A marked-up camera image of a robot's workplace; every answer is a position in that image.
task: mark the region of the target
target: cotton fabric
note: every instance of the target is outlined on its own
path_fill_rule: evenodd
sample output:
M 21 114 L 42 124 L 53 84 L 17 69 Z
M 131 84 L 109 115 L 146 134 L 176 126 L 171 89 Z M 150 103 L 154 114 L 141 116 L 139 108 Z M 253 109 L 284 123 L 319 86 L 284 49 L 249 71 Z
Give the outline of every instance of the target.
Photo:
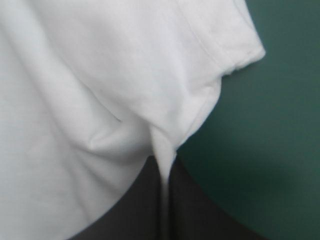
M 107 212 L 265 50 L 243 0 L 0 0 L 0 239 L 62 240 Z

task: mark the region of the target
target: seam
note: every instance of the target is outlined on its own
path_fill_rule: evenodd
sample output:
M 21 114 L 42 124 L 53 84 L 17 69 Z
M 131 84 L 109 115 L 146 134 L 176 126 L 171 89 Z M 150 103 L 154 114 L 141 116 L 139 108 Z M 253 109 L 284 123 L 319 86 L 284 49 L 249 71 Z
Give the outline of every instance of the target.
M 199 46 L 201 47 L 201 49 L 207 54 L 207 56 L 208 56 L 212 61 L 214 61 L 214 62 L 218 65 L 218 67 L 219 67 L 222 71 L 225 71 L 225 69 L 220 65 L 219 60 L 216 59 L 216 58 L 210 53 L 210 51 L 207 49 L 207 47 L 205 46 L 205 44 L 202 42 L 202 40 L 200 39 L 200 37 L 198 36 L 198 34 L 196 34 L 194 28 L 191 26 L 190 21 L 189 21 L 189 19 L 187 18 L 187 16 L 185 15 L 185 13 L 184 13 L 184 11 L 183 11 L 180 3 L 178 2 L 178 0 L 174 0 L 174 1 L 176 2 L 179 11 L 181 12 L 183 18 L 184 18 L 185 21 L 187 22 L 187 24 L 188 24 L 188 26 L 189 26 L 189 28 L 190 28 L 190 31 L 192 32 L 193 36 L 196 38 L 196 40 L 197 40 Z M 214 41 L 214 43 L 219 47 L 219 49 L 220 49 L 223 53 L 225 53 L 225 51 L 223 51 L 222 47 L 217 43 L 217 41 L 215 41 L 215 40 L 213 40 L 213 41 Z M 235 65 L 234 61 L 232 61 L 232 60 L 229 58 L 228 55 L 225 54 L 225 57 L 228 58 L 228 60 L 229 60 L 233 65 Z

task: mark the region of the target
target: t-shirt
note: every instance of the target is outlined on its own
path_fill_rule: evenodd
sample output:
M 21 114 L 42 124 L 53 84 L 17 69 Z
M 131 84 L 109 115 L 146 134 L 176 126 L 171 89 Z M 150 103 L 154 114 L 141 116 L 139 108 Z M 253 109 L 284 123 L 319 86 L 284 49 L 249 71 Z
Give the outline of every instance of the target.
M 265 50 L 244 0 L 0 0 L 0 240 L 64 240 Z

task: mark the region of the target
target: green wall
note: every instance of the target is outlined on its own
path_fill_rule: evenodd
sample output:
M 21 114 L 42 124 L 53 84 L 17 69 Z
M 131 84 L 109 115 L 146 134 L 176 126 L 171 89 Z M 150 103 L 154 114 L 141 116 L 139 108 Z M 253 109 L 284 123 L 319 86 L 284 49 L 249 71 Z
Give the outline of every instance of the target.
M 248 0 L 266 49 L 226 76 L 178 151 L 203 190 L 270 240 L 320 240 L 320 0 Z

